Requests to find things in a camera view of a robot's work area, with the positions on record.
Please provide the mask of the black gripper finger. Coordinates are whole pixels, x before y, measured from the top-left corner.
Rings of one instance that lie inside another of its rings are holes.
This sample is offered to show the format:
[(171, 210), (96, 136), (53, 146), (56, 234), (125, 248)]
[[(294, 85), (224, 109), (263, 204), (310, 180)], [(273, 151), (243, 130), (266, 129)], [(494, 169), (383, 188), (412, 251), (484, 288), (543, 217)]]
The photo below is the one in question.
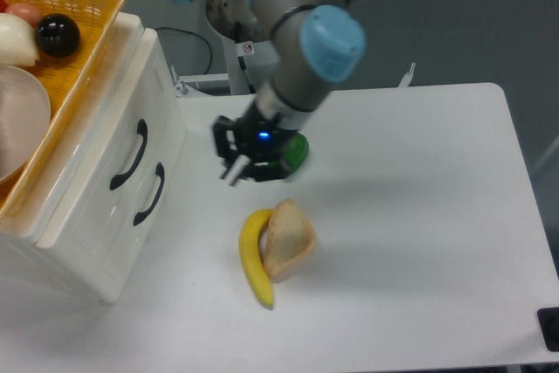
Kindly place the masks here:
[(222, 159), (224, 172), (220, 176), (231, 187), (248, 177), (252, 160), (248, 155), (240, 124), (224, 115), (219, 115), (212, 124), (212, 133), (217, 156)]
[(287, 161), (258, 162), (252, 165), (251, 178), (255, 182), (284, 180), (296, 172), (297, 168)]

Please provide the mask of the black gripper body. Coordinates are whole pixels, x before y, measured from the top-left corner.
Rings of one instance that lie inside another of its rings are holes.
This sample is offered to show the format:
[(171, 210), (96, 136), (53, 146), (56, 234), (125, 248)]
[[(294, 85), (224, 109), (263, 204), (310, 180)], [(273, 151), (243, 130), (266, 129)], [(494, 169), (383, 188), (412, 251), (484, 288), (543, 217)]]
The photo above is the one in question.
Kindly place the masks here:
[(289, 142), (299, 133), (297, 130), (281, 128), (279, 116), (268, 120), (259, 111), (255, 100), (237, 121), (252, 163), (279, 161)]

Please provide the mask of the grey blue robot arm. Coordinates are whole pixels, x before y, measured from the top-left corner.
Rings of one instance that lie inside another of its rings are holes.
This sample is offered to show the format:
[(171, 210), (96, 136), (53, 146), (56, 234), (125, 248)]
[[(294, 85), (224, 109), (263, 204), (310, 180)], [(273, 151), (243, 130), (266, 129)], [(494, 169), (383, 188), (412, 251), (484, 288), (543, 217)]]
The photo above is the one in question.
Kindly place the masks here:
[(223, 179), (230, 184), (294, 173), (287, 159), (294, 139), (330, 92), (351, 75), (367, 44), (362, 26), (348, 11), (358, 0), (241, 1), (279, 61), (242, 116), (220, 116), (213, 123)]

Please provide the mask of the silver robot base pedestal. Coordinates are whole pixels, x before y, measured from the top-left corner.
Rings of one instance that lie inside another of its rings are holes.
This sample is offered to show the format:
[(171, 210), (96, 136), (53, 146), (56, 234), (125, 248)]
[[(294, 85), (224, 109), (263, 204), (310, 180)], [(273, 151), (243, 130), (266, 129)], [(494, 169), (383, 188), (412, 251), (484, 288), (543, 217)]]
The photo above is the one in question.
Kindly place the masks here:
[(279, 62), (259, 21), (245, 0), (206, 0), (205, 14), (222, 42), (231, 93), (256, 93)]

